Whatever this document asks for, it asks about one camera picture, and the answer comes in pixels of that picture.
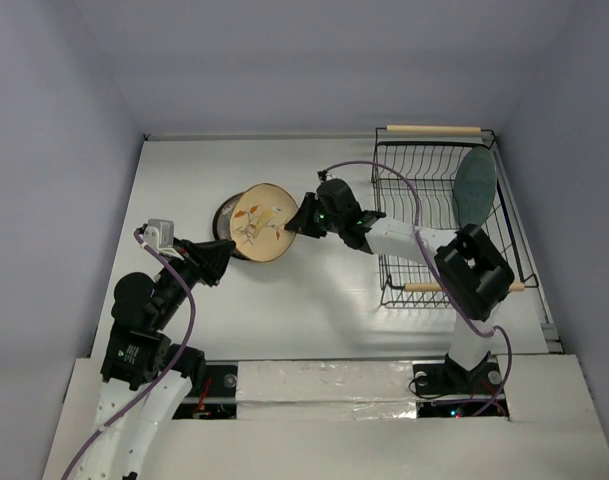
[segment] gray wall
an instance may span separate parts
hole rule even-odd
[[[0,479],[41,478],[141,136],[71,1],[0,0]]]
[[[76,0],[145,132],[504,124],[574,0]]]
[[[609,439],[609,0],[581,0],[500,138],[562,340]]]

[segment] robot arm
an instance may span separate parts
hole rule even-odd
[[[450,298],[486,336],[471,330],[458,313],[445,359],[445,378],[439,382],[447,384],[444,388],[448,391],[449,383],[457,390],[476,381],[489,356],[491,312],[506,298],[515,279],[488,236],[477,225],[467,225],[460,231],[434,230],[388,218],[382,212],[362,210],[346,182],[338,178],[322,180],[316,193],[305,195],[286,230],[313,238],[333,232],[355,250],[420,264],[426,264],[428,257]]]
[[[173,237],[173,222],[164,220],[149,220],[138,234],[153,251],[169,259],[189,288],[198,282],[218,285],[235,249],[230,240],[177,240]],[[171,370],[158,378],[179,349],[161,330],[186,298],[186,292],[166,268],[155,279],[143,273],[126,275],[115,286],[114,297],[111,315],[115,321],[101,368],[103,383],[94,421],[94,430],[101,435],[81,462],[74,465],[72,478],[76,479],[136,480],[158,431],[206,376],[204,353],[186,347]],[[154,381],[159,383],[142,401],[106,426]]]

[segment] cable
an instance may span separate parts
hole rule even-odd
[[[175,270],[171,266],[171,264],[168,263],[168,261],[166,261],[166,259],[162,255],[160,255],[159,253],[157,253],[155,250],[153,250],[151,247],[149,247],[148,245],[146,245],[144,243],[144,240],[142,240],[142,237],[140,236],[139,229],[135,230],[135,232],[133,232],[133,236],[135,237],[135,240],[137,241],[137,243],[139,243],[140,246],[142,246],[144,248],[144,250],[146,250],[153,257],[155,257],[155,259],[158,262],[160,262],[164,266],[164,268],[166,268],[169,271],[169,273],[173,276],[173,278],[175,278],[175,280],[177,280],[177,282],[180,284],[180,286],[182,287],[182,290],[184,290],[184,293],[186,293],[186,297],[188,298],[189,304],[191,306],[191,314],[190,314],[189,321],[188,321],[188,328],[186,329],[186,334],[184,335],[184,338],[182,339],[182,343],[180,344],[179,348],[177,349],[177,352],[175,353],[175,355],[173,356],[171,361],[168,363],[168,365],[166,365],[166,367],[155,378],[155,380],[153,380],[144,390],[142,390],[135,398],[133,398],[133,400],[128,402],[115,415],[113,415],[111,418],[109,418],[108,421],[106,421],[106,423],[104,423],[104,425],[100,429],[93,432],[93,434],[88,438],[88,440],[86,440],[86,442],[84,442],[84,445],[82,445],[82,447],[79,449],[79,451],[75,454],[75,456],[73,457],[73,460],[71,460],[71,463],[69,463],[68,467],[66,468],[66,471],[64,472],[64,475],[62,475],[62,480],[67,480],[69,478],[69,476],[73,472],[73,469],[75,468],[75,465],[77,465],[77,462],[79,462],[81,460],[81,458],[84,456],[84,454],[89,449],[89,447],[93,444],[93,442],[95,440],[97,440],[97,438],[102,434],[102,431],[104,430],[104,428],[110,427],[115,422],[117,422],[120,418],[122,418],[124,415],[126,415],[126,413],[128,413],[128,411],[130,409],[132,409],[144,397],[146,397],[149,393],[151,393],[151,390],[153,390],[162,381],[162,379],[173,368],[173,366],[177,363],[177,361],[182,356],[182,353],[184,352],[184,349],[186,348],[186,345],[188,344],[188,341],[191,338],[191,334],[193,333],[193,327],[195,326],[195,298],[193,298],[193,293],[191,292],[191,289],[186,284],[184,279],[180,276],[180,274],[177,273],[177,270]]]
[[[371,166],[386,170],[388,172],[391,172],[393,175],[396,175],[400,180],[402,180],[406,184],[408,189],[411,191],[411,194],[413,195],[413,200],[415,200],[415,204],[416,204],[415,219],[413,221],[413,226],[415,226],[415,227],[420,226],[422,201],[420,200],[419,193],[417,193],[417,189],[415,188],[415,186],[411,183],[411,181],[408,178],[406,178],[402,173],[398,172],[397,170],[389,167],[388,165],[383,165],[383,164],[377,163],[377,162],[371,162],[369,160],[348,160],[346,162],[336,163],[335,165],[331,165],[330,167],[328,167],[323,172],[329,172],[330,170],[334,170],[336,168],[344,167],[347,165],[371,165]],[[513,366],[513,348],[511,346],[511,341],[508,338],[508,334],[506,333],[506,330],[504,330],[504,328],[500,327],[499,325],[495,325],[493,327],[493,329],[488,332],[481,332],[475,326],[473,321],[470,318],[468,318],[468,315],[466,315],[466,313],[464,312],[464,309],[452,297],[452,295],[448,291],[448,288],[446,288],[446,285],[442,281],[442,278],[441,278],[439,272],[433,265],[433,259],[431,258],[430,254],[428,253],[426,245],[424,244],[424,240],[422,239],[422,236],[420,235],[419,228],[416,228],[416,230],[415,230],[415,240],[417,241],[417,245],[419,246],[420,252],[422,253],[424,262],[426,262],[426,265],[428,266],[429,270],[431,271],[431,274],[433,275],[433,277],[435,278],[435,280],[437,281],[439,286],[442,288],[442,290],[448,297],[448,299],[451,302],[451,305],[453,306],[455,311],[462,317],[462,319],[466,322],[466,324],[473,331],[473,333],[475,333],[476,335],[483,337],[483,338],[490,338],[497,331],[502,334],[502,336],[504,337],[504,340],[506,341],[506,351],[507,351],[507,355],[508,355],[508,360],[507,360],[507,364],[506,364],[506,372],[504,374],[504,378],[502,379],[502,383],[499,385],[499,387],[497,388],[497,391],[495,392],[495,394],[493,396],[491,396],[491,398],[488,400],[488,402],[486,402],[479,410],[477,410],[472,415],[473,417],[475,417],[475,416],[481,414],[482,412],[484,412],[484,410],[486,410],[491,404],[496,402],[498,395],[500,395],[502,393],[502,390],[504,389],[504,385],[506,385],[508,376],[511,373],[511,367]]]
[[[489,391],[489,393],[491,395],[495,394],[495,390],[493,390],[493,387],[491,387],[488,382],[486,380],[484,380],[483,378],[480,378],[480,383],[482,384],[482,386],[487,389]]]
[[[206,385],[204,386],[204,391],[200,395],[200,398],[197,402],[197,407],[195,407],[195,411],[193,412],[194,414],[204,410],[204,399],[208,396],[208,389],[211,388],[212,382],[213,379],[211,377],[208,377],[208,380],[206,380]]]
[[[508,376],[511,374],[511,368],[513,368],[513,346],[511,345],[511,341],[508,338],[508,333],[506,333],[504,327],[501,327],[499,325],[495,325],[493,327],[493,330],[496,332],[500,332],[504,337],[504,341],[506,342],[506,372],[504,372],[504,378],[502,379],[502,383],[499,384],[497,390],[495,390],[495,393],[491,396],[491,398],[488,399],[488,402],[486,402],[482,407],[480,407],[477,412],[471,415],[472,417],[477,417],[482,412],[484,412],[484,410],[490,407],[491,404],[497,401],[497,397],[502,393],[502,391],[504,391],[504,386],[506,385]]]
[[[448,397],[449,395],[452,395],[450,393],[443,393],[440,395],[433,395],[432,397],[425,397],[423,395],[420,395],[419,393],[411,390],[411,385],[413,385],[416,382],[417,379],[413,379],[408,383],[408,391],[411,392],[414,396],[416,396],[417,398],[421,398],[422,400],[437,400],[438,398],[442,398],[442,397]]]

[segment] wire basket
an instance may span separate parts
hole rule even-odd
[[[457,230],[453,204],[453,183],[465,155],[478,143],[381,140],[376,129],[374,161],[392,167],[411,180],[422,203],[420,225],[434,229]],[[377,167],[372,172],[377,210],[403,222],[413,223],[415,202],[406,184],[394,174]],[[525,282],[515,235],[504,195],[498,182],[493,208],[482,226],[495,247],[515,272],[516,281]],[[390,308],[444,308],[450,302],[441,291],[406,292],[412,283],[434,283],[428,267],[391,255],[379,256],[380,303]]]

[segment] wooden handle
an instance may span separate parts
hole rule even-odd
[[[523,292],[526,285],[523,283],[511,283],[509,292]],[[442,289],[437,283],[407,283],[404,285],[405,292],[441,292]]]
[[[453,135],[453,136],[480,136],[480,127],[440,127],[430,125],[387,125],[386,131],[391,133],[410,133],[412,135]]]

